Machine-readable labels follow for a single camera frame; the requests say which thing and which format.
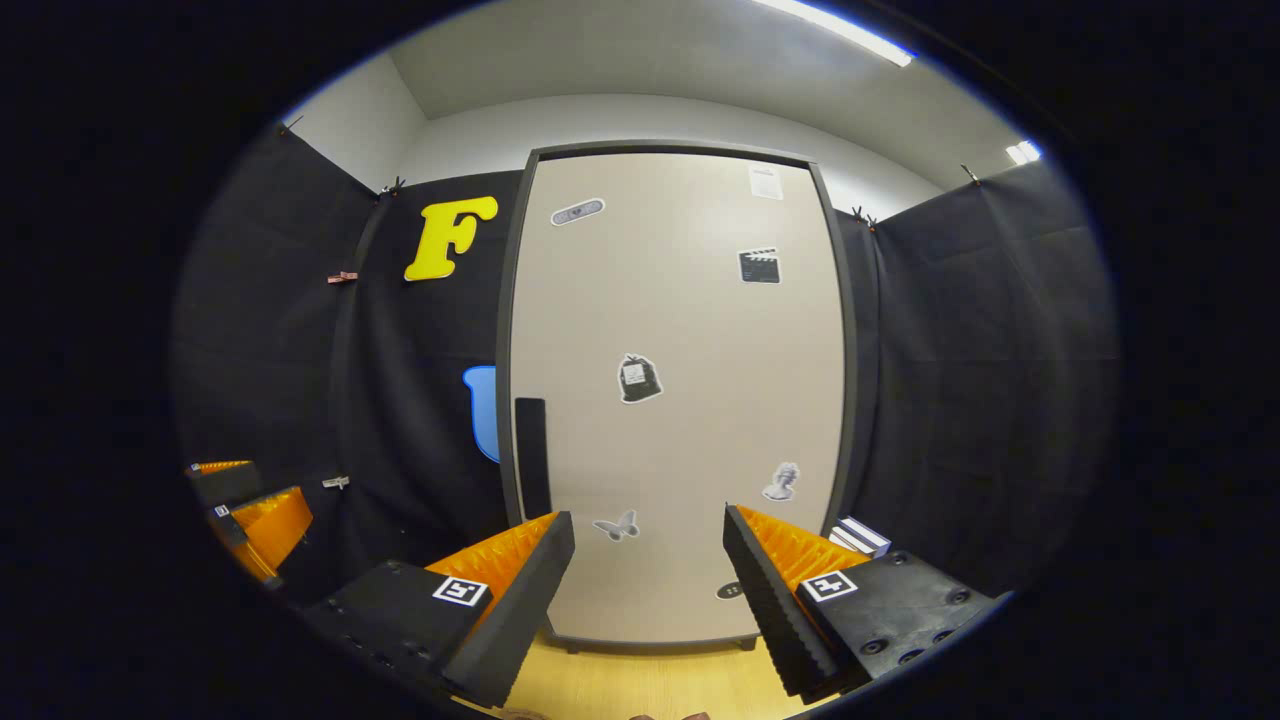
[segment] white wall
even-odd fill
[[[293,132],[374,191],[396,182],[426,115],[383,53],[320,88],[283,118]]]
[[[813,127],[731,105],[657,95],[539,97],[430,120],[393,174],[415,184],[518,170],[534,147],[650,138],[754,145],[806,155],[820,164],[837,210],[860,205],[877,219],[942,192],[906,168]]]

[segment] door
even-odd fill
[[[841,291],[813,174],[684,152],[544,160],[524,218],[499,401],[513,455],[515,404],[544,402],[547,492],[573,516],[553,632],[758,633],[745,598],[718,592],[736,580],[724,503],[823,533],[842,436]]]

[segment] ceiling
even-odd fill
[[[915,59],[899,68],[751,0],[499,0],[390,50],[428,119],[516,100],[627,92],[769,113],[950,190],[1024,140]]]

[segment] wooden floor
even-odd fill
[[[570,655],[540,633],[506,705],[508,711],[532,710],[548,720],[628,720],[636,715],[681,720],[696,712],[707,712],[710,720],[782,720],[805,707],[782,689],[763,639],[751,651],[724,644],[700,652],[582,650]]]

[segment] door frame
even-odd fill
[[[823,215],[827,220],[827,234],[831,238],[831,247],[836,263],[836,278],[840,286],[840,309],[845,333],[845,397],[842,410],[842,425],[840,432],[840,450],[836,455],[836,477],[832,483],[831,500],[827,503],[827,512],[823,518],[823,529],[835,525],[841,507],[855,497],[860,478],[851,478],[854,430],[863,433],[869,428],[855,428],[854,416],[856,409],[858,391],[858,328],[854,315],[854,293],[849,274],[849,258],[845,249],[840,225],[836,222],[836,210],[831,206],[831,197],[827,195],[827,186],[822,181],[822,172],[818,161],[812,158],[753,147],[749,145],[731,145],[716,142],[692,142],[677,140],[627,140],[627,141],[594,141],[576,142],[570,145],[554,145],[536,147],[529,154],[525,164],[525,174],[520,181],[520,191],[516,195],[516,205],[511,214],[511,229],[507,236],[507,254],[502,268],[502,291],[498,301],[498,354],[497,361],[497,402],[498,402],[498,447],[502,468],[503,500],[507,505],[507,519],[512,527],[525,521],[522,512],[524,501],[520,483],[516,479],[515,465],[515,438],[512,437],[512,410],[511,410],[511,322],[515,307],[516,290],[516,264],[520,258],[520,236],[525,227],[525,211],[529,205],[529,193],[534,186],[534,177],[538,172],[538,163],[543,160],[559,160],[566,158],[585,158],[589,155],[622,155],[622,154],[685,154],[685,155],[718,155],[724,158],[740,158],[745,160],[758,160],[792,168],[808,169],[813,176],[814,186],[818,190],[818,200],[822,202]]]

